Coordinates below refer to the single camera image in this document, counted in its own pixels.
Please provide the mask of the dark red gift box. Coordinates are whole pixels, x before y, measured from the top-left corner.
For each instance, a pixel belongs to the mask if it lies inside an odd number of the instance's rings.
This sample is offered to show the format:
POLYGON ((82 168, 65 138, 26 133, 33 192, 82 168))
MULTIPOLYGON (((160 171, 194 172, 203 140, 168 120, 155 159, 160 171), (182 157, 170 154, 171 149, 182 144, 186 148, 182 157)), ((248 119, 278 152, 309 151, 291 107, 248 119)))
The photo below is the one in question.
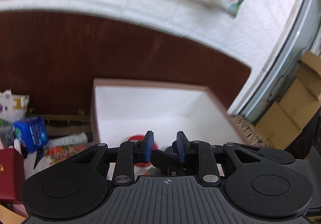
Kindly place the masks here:
POLYGON ((1 150, 1 202, 21 204, 20 189, 24 183, 24 159, 15 149, 1 150))

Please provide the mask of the pink cardboard storage box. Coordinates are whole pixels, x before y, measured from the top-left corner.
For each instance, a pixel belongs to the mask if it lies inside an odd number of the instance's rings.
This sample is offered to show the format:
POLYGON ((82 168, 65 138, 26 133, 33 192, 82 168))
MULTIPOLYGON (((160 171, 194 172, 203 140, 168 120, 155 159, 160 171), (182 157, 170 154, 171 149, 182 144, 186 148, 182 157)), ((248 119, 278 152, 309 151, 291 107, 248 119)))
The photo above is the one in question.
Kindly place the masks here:
POLYGON ((149 130, 162 150, 171 146, 178 131, 212 145, 246 143, 215 94, 189 84, 96 78, 91 126, 93 140, 109 147, 149 130))

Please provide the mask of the black car key bunch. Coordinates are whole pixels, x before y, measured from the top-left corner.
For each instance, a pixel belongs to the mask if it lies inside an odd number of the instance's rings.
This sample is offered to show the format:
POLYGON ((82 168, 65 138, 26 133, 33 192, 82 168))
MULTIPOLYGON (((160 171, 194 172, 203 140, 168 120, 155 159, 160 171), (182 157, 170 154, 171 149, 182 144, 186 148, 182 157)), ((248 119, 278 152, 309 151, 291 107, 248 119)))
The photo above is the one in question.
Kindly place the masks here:
POLYGON ((153 150, 150 162, 163 176, 185 176, 189 173, 177 155, 162 150, 153 150))

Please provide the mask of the brown wooden chair back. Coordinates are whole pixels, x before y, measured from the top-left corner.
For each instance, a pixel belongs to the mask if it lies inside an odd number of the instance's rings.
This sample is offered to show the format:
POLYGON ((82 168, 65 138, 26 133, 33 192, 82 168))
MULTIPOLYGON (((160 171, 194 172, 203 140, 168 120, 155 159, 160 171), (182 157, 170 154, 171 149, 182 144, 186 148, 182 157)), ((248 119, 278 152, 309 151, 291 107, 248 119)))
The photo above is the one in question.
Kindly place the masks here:
POLYGON ((39 115, 89 115, 95 78, 209 87, 229 108, 250 68, 186 38, 107 18, 1 13, 1 90, 39 115))

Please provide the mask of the white toothpaste tube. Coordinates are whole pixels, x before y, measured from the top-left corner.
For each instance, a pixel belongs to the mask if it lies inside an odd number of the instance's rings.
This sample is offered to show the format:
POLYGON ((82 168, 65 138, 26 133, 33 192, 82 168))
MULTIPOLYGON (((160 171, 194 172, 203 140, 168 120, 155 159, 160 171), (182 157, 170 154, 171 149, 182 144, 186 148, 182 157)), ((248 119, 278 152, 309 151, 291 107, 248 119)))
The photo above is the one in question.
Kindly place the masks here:
POLYGON ((50 139, 46 147, 52 148, 57 146, 87 144, 90 142, 92 142, 92 134, 82 132, 80 134, 73 134, 73 135, 58 137, 55 139, 50 139))

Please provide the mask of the floral fabric pouch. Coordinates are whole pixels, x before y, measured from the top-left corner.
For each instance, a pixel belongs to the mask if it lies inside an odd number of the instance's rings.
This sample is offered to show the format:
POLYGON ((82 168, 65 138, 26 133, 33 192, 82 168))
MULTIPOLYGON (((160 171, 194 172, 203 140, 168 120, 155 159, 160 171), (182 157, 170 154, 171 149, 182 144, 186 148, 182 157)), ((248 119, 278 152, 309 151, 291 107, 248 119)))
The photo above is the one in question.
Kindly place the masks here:
POLYGON ((28 95, 15 95, 11 90, 5 90, 0 98, 1 127, 25 118, 29 104, 28 95))

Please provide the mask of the gold rectangular box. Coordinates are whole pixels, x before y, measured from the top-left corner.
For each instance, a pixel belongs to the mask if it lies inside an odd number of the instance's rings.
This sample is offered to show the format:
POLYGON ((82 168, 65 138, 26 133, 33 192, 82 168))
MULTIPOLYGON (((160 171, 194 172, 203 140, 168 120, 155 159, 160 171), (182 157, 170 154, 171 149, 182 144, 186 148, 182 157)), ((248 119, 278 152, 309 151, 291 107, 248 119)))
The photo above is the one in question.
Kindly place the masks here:
POLYGON ((25 218, 0 205, 0 222, 2 224, 22 224, 25 218))

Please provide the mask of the red tape roll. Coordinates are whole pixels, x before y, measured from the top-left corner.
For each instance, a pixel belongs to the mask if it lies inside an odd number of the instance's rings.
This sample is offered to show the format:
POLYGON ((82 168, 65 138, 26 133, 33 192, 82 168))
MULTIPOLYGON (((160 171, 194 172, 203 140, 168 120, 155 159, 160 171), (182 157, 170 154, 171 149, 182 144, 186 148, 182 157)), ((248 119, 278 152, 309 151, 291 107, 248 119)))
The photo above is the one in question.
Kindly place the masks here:
POLYGON ((134 165, 140 168, 151 166, 152 151, 158 149, 158 145, 154 141, 154 133, 148 131, 145 135, 134 135, 128 141, 134 143, 134 165))

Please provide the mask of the packaged wooden insoles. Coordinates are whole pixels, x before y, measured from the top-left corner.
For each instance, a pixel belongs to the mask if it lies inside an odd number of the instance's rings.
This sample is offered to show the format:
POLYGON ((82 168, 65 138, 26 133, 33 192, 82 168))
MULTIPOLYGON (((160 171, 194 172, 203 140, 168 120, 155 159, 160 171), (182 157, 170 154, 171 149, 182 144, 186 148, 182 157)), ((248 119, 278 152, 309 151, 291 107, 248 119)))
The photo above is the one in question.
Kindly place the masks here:
POLYGON ((45 157, 50 165, 59 163, 88 148, 88 144, 76 144, 50 147, 45 151, 45 157))

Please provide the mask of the blue wet wipes pack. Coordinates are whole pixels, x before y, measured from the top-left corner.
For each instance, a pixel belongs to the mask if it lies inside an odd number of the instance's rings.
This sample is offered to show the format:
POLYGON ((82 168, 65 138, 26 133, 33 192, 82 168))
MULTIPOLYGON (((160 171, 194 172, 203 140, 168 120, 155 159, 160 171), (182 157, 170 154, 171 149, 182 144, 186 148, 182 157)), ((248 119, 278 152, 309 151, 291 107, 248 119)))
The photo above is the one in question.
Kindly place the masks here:
POLYGON ((28 153, 48 144, 46 125, 42 117, 27 117, 13 123, 14 136, 28 153))

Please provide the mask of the brown cardboard boxes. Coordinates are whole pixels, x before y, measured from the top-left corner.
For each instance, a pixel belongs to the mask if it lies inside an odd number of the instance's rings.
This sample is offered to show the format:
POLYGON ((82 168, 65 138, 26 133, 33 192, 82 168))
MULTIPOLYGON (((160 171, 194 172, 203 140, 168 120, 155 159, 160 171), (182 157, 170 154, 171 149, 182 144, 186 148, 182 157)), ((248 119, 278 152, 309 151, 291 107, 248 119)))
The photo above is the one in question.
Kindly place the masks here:
POLYGON ((287 148, 320 108, 320 57, 307 51, 300 58, 295 80, 279 102, 274 102, 255 129, 276 149, 287 148))

